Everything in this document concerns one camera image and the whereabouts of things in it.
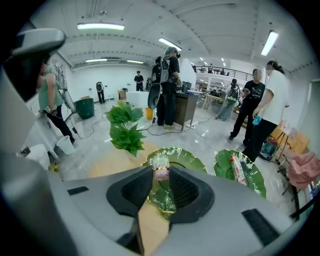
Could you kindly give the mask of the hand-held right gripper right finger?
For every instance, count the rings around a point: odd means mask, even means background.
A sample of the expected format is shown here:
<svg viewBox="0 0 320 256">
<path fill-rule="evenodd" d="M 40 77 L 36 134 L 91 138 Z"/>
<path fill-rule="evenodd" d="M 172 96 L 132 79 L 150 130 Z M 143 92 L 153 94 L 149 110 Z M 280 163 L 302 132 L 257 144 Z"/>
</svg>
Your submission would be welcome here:
<svg viewBox="0 0 320 256">
<path fill-rule="evenodd" d="M 248 187 L 203 172 L 173 167 L 176 212 L 157 256 L 293 256 L 305 224 Z"/>
</svg>

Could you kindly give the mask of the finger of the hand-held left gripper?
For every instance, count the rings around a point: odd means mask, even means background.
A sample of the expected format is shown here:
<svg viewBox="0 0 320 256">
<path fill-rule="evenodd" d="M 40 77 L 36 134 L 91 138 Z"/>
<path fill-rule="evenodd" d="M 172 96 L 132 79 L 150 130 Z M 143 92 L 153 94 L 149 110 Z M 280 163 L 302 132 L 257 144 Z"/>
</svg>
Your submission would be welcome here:
<svg viewBox="0 0 320 256">
<path fill-rule="evenodd" d="M 16 35 L 11 56 L 3 66 L 13 87 L 25 102 L 36 94 L 44 65 L 65 41 L 65 33 L 56 28 L 25 30 Z"/>
<path fill-rule="evenodd" d="M 73 256 L 75 244 L 56 208 L 49 172 L 19 155 L 34 122 L 34 114 L 1 68 L 0 253 Z"/>
</svg>

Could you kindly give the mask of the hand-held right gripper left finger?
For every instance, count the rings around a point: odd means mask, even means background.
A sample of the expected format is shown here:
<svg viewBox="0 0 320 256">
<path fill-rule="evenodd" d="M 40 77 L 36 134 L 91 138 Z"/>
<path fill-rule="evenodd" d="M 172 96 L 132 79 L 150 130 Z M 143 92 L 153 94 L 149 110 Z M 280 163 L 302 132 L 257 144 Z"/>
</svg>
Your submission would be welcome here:
<svg viewBox="0 0 320 256">
<path fill-rule="evenodd" d="M 139 211 L 152 188 L 152 168 L 62 181 L 47 173 L 56 210 L 79 256 L 144 255 Z"/>
</svg>

